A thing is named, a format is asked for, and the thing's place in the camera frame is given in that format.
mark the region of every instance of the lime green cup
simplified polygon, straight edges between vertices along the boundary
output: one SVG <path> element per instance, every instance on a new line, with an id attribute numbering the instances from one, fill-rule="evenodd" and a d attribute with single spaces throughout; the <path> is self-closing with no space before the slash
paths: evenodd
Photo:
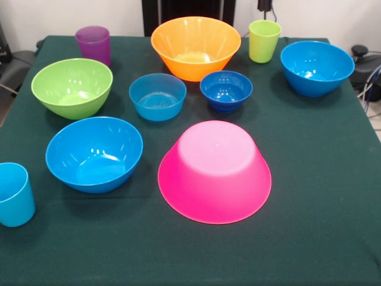
<path id="1" fill-rule="evenodd" d="M 104 104 L 113 73 L 99 61 L 71 58 L 43 68 L 32 80 L 35 97 L 52 112 L 71 120 L 94 115 Z"/>
<path id="2" fill-rule="evenodd" d="M 250 59 L 260 64 L 269 62 L 278 43 L 281 26 L 273 21 L 258 20 L 249 25 L 249 30 Z"/>

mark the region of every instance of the green bowl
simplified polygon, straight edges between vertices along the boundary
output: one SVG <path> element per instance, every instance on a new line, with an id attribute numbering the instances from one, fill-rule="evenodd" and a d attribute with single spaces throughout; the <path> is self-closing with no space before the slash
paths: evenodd
<path id="1" fill-rule="evenodd" d="M 113 73 L 99 61 L 71 58 L 44 67 L 32 80 L 32 92 L 49 110 L 79 120 L 94 115 L 106 101 Z"/>

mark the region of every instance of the light blue bowl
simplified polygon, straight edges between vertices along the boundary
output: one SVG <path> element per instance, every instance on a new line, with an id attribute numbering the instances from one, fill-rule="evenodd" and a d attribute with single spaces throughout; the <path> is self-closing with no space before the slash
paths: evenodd
<path id="1" fill-rule="evenodd" d="M 129 93 L 140 116 L 151 121 L 165 121 L 180 113 L 186 86 L 170 74 L 153 73 L 134 81 Z"/>
<path id="2" fill-rule="evenodd" d="M 59 131 L 46 149 L 46 165 L 59 180 L 81 192 L 110 192 L 133 173 L 143 139 L 130 123 L 90 117 Z"/>
<path id="3" fill-rule="evenodd" d="M 333 91 L 355 68 L 353 59 L 344 50 L 316 41 L 286 46 L 280 60 L 291 87 L 307 97 L 321 97 Z"/>
<path id="4" fill-rule="evenodd" d="M 252 83 L 240 73 L 223 70 L 205 76 L 200 82 L 200 90 L 215 111 L 231 113 L 249 98 Z"/>

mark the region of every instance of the plastic bowl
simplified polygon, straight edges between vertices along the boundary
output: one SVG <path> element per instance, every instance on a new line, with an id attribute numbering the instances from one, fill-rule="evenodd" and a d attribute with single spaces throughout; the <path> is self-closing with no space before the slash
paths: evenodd
<path id="1" fill-rule="evenodd" d="M 143 151 L 139 131 L 113 117 L 91 117 L 59 131 L 46 149 L 46 165 L 81 192 L 110 192 L 133 173 Z"/>
<path id="2" fill-rule="evenodd" d="M 222 70 L 241 46 L 241 36 L 229 24 L 206 17 L 183 17 L 158 26 L 152 47 L 177 77 L 199 82 Z"/>
<path id="3" fill-rule="evenodd" d="M 113 73 L 99 61 L 71 58 L 57 61 L 36 74 L 32 92 L 49 110 L 78 120 L 94 115 L 106 101 Z"/>
<path id="4" fill-rule="evenodd" d="M 288 45 L 280 60 L 291 87 L 307 97 L 321 97 L 333 91 L 355 68 L 353 59 L 344 50 L 316 41 Z"/>
<path id="5" fill-rule="evenodd" d="M 229 122 L 186 130 L 158 171 L 164 199 L 197 222 L 224 224 L 258 211 L 271 190 L 271 173 L 250 135 Z"/>
<path id="6" fill-rule="evenodd" d="M 230 113 L 238 109 L 252 92 L 251 81 L 235 71 L 216 71 L 200 83 L 201 92 L 217 112 Z"/>
<path id="7" fill-rule="evenodd" d="M 186 86 L 170 74 L 153 73 L 134 81 L 129 93 L 140 116 L 151 121 L 165 121 L 180 113 Z"/>

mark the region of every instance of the table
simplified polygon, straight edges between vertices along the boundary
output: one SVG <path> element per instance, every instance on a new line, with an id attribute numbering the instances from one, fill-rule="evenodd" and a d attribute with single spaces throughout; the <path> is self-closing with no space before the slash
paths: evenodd
<path id="1" fill-rule="evenodd" d="M 40 104 L 30 82 L 42 67 L 80 56 L 73 37 L 48 36 L 0 129 L 0 161 L 29 170 L 37 204 L 28 224 L 0 227 L 0 284 L 380 285 L 381 145 L 348 81 L 323 98 L 290 89 L 279 54 L 298 40 L 281 38 L 271 62 L 255 64 L 243 39 L 226 67 L 254 84 L 240 110 L 215 113 L 199 84 L 187 82 L 182 112 L 152 123 L 136 114 L 129 85 L 169 71 L 149 38 L 113 37 L 114 83 L 97 115 L 135 125 L 145 149 L 126 184 L 90 195 L 45 165 L 50 139 L 71 121 Z M 273 175 L 264 207 L 231 225 L 186 219 L 157 186 L 158 165 L 176 139 L 212 119 L 246 129 Z"/>

